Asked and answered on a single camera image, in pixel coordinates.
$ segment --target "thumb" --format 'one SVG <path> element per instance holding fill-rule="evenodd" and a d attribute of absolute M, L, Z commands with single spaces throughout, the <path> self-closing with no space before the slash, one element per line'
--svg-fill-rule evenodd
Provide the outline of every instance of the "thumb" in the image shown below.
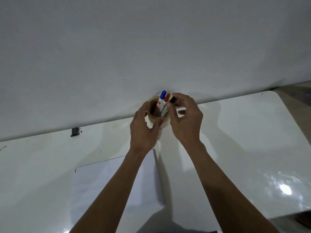
<path fill-rule="evenodd" d="M 178 115 L 177 115 L 177 111 L 174 105 L 172 105 L 172 103 L 167 102 L 166 103 L 167 109 L 171 115 L 171 121 L 176 121 L 178 119 Z"/>
<path fill-rule="evenodd" d="M 158 117 L 154 124 L 153 124 L 153 127 L 152 127 L 152 130 L 159 130 L 160 129 L 160 126 L 162 125 L 163 121 L 164 121 L 165 117 L 164 116 L 161 116 L 161 117 Z"/>

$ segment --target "left hand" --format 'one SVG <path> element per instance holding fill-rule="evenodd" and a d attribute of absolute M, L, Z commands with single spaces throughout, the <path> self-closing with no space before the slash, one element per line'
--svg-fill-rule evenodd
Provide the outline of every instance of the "left hand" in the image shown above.
<path fill-rule="evenodd" d="M 150 129 L 145 121 L 146 110 L 149 102 L 146 101 L 138 111 L 136 111 L 131 122 L 131 143 L 130 149 L 134 152 L 146 155 L 156 144 L 159 135 L 160 126 L 165 119 L 164 116 L 158 117 Z"/>

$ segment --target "forearm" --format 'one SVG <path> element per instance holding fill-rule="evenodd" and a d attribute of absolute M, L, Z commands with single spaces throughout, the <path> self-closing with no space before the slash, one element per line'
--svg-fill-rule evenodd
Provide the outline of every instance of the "forearm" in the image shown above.
<path fill-rule="evenodd" d="M 130 150 L 121 166 L 70 231 L 115 232 L 145 155 Z"/>
<path fill-rule="evenodd" d="M 224 174 L 201 142 L 184 146 L 224 233 L 278 232 Z"/>

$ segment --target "black clip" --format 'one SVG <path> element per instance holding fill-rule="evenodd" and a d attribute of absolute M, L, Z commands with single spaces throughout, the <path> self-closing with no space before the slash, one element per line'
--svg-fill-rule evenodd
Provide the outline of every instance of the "black clip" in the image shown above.
<path fill-rule="evenodd" d="M 80 129 L 78 127 L 71 129 L 71 137 L 77 136 L 79 134 L 80 134 Z"/>

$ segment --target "white paper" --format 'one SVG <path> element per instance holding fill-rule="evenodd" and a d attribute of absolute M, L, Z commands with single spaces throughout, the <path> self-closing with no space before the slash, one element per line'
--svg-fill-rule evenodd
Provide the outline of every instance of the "white paper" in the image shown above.
<path fill-rule="evenodd" d="M 125 156 L 78 167 L 73 178 L 72 223 L 75 224 L 96 199 L 111 177 L 120 167 Z M 144 206 L 163 207 L 155 155 L 151 150 L 142 162 L 135 178 L 124 213 Z"/>

